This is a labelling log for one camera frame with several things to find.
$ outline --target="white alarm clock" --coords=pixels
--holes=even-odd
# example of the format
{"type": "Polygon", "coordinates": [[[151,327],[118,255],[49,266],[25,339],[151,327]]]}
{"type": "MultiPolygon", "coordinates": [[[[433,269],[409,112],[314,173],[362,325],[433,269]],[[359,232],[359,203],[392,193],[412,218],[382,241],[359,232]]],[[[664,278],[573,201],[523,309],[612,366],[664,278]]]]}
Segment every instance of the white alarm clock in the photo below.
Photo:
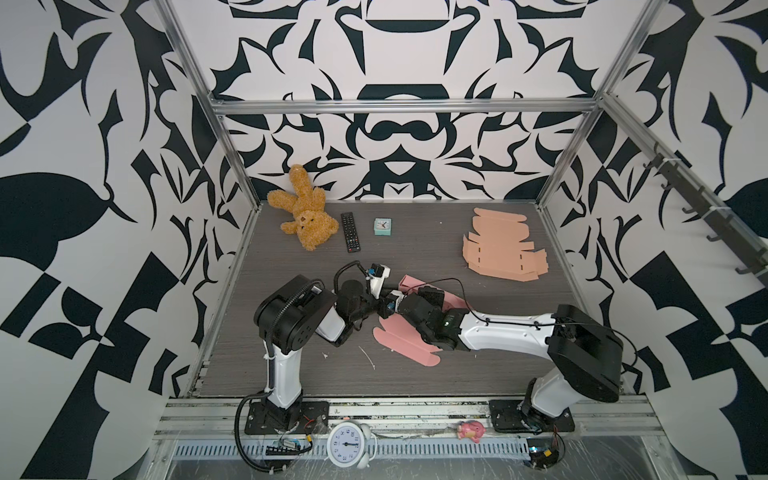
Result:
{"type": "Polygon", "coordinates": [[[366,439],[371,435],[367,425],[341,422],[328,435],[328,458],[338,467],[357,464],[357,468],[365,468],[371,460],[366,452],[366,439]]]}

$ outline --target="clock face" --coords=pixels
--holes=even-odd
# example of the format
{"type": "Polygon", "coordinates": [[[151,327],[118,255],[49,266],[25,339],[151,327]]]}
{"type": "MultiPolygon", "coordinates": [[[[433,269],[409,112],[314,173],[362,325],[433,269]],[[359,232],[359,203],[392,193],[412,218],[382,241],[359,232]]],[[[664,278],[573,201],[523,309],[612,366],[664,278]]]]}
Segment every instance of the clock face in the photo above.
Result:
{"type": "Polygon", "coordinates": [[[357,460],[362,448],[362,439],[357,429],[345,426],[336,430],[329,439],[328,446],[331,456],[338,463],[350,463],[357,460]]]}

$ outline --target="hook rack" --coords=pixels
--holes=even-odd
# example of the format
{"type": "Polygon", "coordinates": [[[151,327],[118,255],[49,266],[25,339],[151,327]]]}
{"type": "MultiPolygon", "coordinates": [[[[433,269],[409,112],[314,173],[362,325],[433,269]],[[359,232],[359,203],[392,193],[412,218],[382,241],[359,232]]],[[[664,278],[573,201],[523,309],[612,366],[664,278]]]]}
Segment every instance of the hook rack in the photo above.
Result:
{"type": "Polygon", "coordinates": [[[763,275],[768,271],[768,247],[682,161],[657,154],[644,167],[656,168],[667,180],[662,188],[675,189],[688,202],[690,207],[684,208],[684,213],[696,213],[707,222],[715,233],[707,235],[707,240],[723,241],[739,257],[744,267],[736,268],[738,274],[752,273],[764,286],[768,286],[768,275],[763,275]]]}

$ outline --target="brown teddy bear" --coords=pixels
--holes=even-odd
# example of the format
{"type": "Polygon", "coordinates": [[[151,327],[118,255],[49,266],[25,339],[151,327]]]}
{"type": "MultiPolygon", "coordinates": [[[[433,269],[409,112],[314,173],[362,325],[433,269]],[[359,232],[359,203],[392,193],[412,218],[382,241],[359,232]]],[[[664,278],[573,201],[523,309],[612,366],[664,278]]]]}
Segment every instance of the brown teddy bear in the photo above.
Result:
{"type": "Polygon", "coordinates": [[[294,221],[282,223],[280,229],[289,235],[298,235],[304,248],[311,252],[339,231],[339,222],[323,211],[326,206],[326,191],[320,187],[312,189],[310,176],[304,167],[293,165],[288,178],[298,197],[284,190],[272,190],[266,199],[273,207],[288,210],[293,214],[294,221]]]}

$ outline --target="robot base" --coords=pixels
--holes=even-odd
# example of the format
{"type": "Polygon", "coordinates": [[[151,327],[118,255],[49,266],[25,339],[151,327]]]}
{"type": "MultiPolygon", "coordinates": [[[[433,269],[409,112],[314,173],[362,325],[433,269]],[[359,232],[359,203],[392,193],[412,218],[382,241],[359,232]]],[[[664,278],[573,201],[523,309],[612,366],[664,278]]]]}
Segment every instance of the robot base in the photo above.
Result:
{"type": "MultiPolygon", "coordinates": [[[[317,429],[318,425],[327,426],[329,410],[328,402],[302,402],[301,397],[287,409],[281,409],[269,400],[252,402],[243,430],[246,435],[279,435],[291,430],[297,422],[304,425],[300,420],[305,420],[305,415],[315,419],[313,429],[317,429]]],[[[303,431],[299,429],[297,433],[303,434],[303,431]]]]}
{"type": "MultiPolygon", "coordinates": [[[[533,432],[523,423],[523,414],[518,409],[519,400],[491,400],[488,406],[491,409],[491,424],[496,432],[500,433],[538,433],[533,432]]],[[[571,409],[565,409],[554,423],[546,425],[541,431],[552,432],[552,426],[558,427],[558,432],[573,432],[576,429],[571,409]]]]}

